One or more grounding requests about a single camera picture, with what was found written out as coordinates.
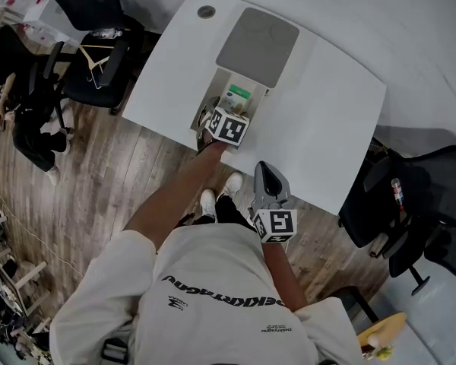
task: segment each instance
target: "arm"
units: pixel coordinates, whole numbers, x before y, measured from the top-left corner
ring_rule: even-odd
[[[0,131],[3,131],[5,129],[5,102],[8,99],[8,94],[12,89],[14,81],[15,73],[12,73],[7,77],[2,91],[0,92]]]
[[[226,144],[223,142],[208,146],[148,198],[131,217],[125,229],[143,234],[158,250],[204,181],[214,172],[225,149]]]
[[[307,338],[318,350],[319,361],[329,359],[339,365],[363,364],[358,339],[341,300],[330,297],[308,305],[282,246],[264,243],[262,249],[280,298],[301,321]]]
[[[307,306],[306,296],[292,271],[282,246],[262,243],[261,247],[264,251],[265,263],[274,280],[275,289],[287,308],[294,313]]]
[[[105,339],[133,319],[138,299],[152,283],[155,258],[152,242],[134,231],[108,242],[51,323],[56,365],[97,362]]]

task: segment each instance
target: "yellow object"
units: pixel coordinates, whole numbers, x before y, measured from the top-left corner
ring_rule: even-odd
[[[391,346],[379,350],[375,355],[375,358],[378,358],[380,361],[387,361],[390,357],[392,357]]]
[[[404,328],[405,319],[405,313],[396,313],[388,318],[379,320],[364,332],[358,334],[359,346],[363,347],[368,345],[368,337],[370,335],[374,335],[374,337],[376,336],[380,348],[388,346]]]

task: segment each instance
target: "chair armrest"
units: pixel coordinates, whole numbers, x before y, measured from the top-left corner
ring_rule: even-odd
[[[409,236],[409,231],[406,230],[400,236],[389,239],[387,243],[382,247],[382,255],[384,259],[389,259],[392,257],[407,241]]]
[[[385,157],[373,165],[363,180],[363,187],[365,188],[365,192],[372,190],[372,188],[380,183],[383,178],[391,172],[391,170],[392,159],[390,157]]]
[[[59,54],[61,53],[62,47],[64,46],[64,42],[57,42],[54,45],[51,53],[49,54],[49,58],[47,59],[46,67],[44,68],[44,78],[49,80],[51,77],[52,72],[54,71],[54,65],[58,61]]]
[[[36,81],[37,81],[37,71],[39,70],[39,64],[34,62],[32,68],[30,68],[29,74],[29,95],[31,95],[34,90],[36,89]]]
[[[128,42],[124,40],[118,40],[113,47],[112,53],[109,55],[108,61],[106,62],[105,70],[100,77],[99,85],[102,87],[108,87],[112,83],[116,72],[119,70],[120,64],[127,55]]]

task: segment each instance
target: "black pants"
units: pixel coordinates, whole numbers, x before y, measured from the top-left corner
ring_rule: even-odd
[[[229,196],[221,196],[216,202],[215,208],[218,223],[237,223],[252,231],[255,231],[255,228],[250,226],[240,211],[236,209],[235,203],[233,203],[233,200]],[[192,222],[193,225],[209,223],[214,223],[214,217],[211,217],[209,215],[201,216],[199,219],[196,219],[194,222]]]
[[[54,151],[66,149],[66,136],[61,132],[51,135],[48,132],[41,133],[43,123],[31,121],[29,118],[15,123],[14,146],[34,165],[44,172],[54,167]]]

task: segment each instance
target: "cable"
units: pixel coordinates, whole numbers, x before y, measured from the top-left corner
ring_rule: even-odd
[[[73,269],[76,273],[78,273],[81,277],[84,277],[84,275],[78,271],[73,265],[71,265],[69,262],[65,261],[64,259],[62,259],[61,257],[59,257],[57,254],[54,253],[54,251],[47,245],[47,243],[45,243],[43,240],[41,240],[36,234],[34,233],[31,233],[22,223],[21,221],[18,220],[18,218],[12,213],[12,211],[10,210],[10,208],[5,204],[5,200],[0,196],[0,200],[2,200],[2,209],[0,209],[0,211],[3,212],[3,208],[5,207],[8,211],[8,213],[10,214],[10,216],[12,216],[19,224],[20,226],[27,231],[28,234],[32,235],[33,237],[37,238],[41,243],[43,243],[43,245],[59,260],[61,261],[63,264],[66,264],[67,266],[69,266],[71,269]]]

